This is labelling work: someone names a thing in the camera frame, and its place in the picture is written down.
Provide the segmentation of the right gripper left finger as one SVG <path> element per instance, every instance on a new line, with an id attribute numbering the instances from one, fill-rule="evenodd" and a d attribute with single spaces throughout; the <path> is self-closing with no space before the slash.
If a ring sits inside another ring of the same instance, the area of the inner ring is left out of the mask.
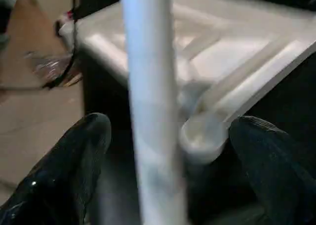
<path id="1" fill-rule="evenodd" d="M 100 113 L 77 121 L 0 208 L 2 225 L 82 225 L 111 142 Z"/>

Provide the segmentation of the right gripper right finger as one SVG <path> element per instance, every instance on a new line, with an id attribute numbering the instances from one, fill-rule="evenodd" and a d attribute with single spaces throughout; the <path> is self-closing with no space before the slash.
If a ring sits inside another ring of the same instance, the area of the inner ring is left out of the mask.
<path id="1" fill-rule="evenodd" d="M 316 149 L 304 147 L 272 123 L 235 119 L 231 144 L 273 225 L 316 223 Z"/>

